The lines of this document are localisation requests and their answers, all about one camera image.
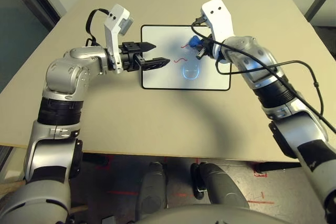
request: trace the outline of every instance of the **chair leg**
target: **chair leg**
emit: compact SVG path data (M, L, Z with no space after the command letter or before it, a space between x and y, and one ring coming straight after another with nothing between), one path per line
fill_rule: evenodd
M149 164L136 202L136 221L167 207L166 184L164 166L159 162Z
M310 22L326 0L315 0L305 14L305 18Z
M194 171L198 172L199 175L192 174L193 186L196 186L200 192L206 189L212 204L249 208L242 192L220 167L208 163L200 163L197 166L198 170L194 169Z

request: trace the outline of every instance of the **floor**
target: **floor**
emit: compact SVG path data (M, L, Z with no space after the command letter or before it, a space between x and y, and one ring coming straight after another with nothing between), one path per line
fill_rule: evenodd
M324 211L301 168L256 174L252 164L218 159L108 155L108 166L83 163L80 175L71 181L72 202L87 204L89 210L75 214L76 223L101 223L114 215L118 224L134 220L135 203L141 179L150 162L167 164L170 208L209 204L193 197L190 165L214 163L234 180L250 208L296 224L325 223Z

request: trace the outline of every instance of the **gray floor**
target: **gray floor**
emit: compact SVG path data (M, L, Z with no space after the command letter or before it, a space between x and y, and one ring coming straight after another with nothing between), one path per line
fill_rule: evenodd
M141 179L149 162L167 163L167 197L170 208L208 204L193 197L190 165L195 158L110 155L110 165L83 163L80 175L71 181L72 202L87 204L89 210L77 213L76 222L100 223L114 215L117 223L134 220L135 202ZM234 180L249 201L250 208L290 223L325 223L323 209L301 168L255 174L250 163L199 159L219 165Z
M0 0L0 92L47 36L22 0Z

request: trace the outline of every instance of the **red squiggle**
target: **red squiggle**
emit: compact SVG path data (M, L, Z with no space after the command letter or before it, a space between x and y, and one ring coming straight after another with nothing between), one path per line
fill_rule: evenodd
M188 61L187 59L185 59L185 58L180 58L180 59L178 59L178 60L174 60L174 62L175 63L178 63L180 60L185 60L185 61Z

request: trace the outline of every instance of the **red tape marking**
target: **red tape marking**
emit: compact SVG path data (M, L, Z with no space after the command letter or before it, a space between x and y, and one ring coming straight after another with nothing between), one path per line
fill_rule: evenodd
M255 204L274 204L273 201L258 201L258 200L248 200L249 203L255 203Z

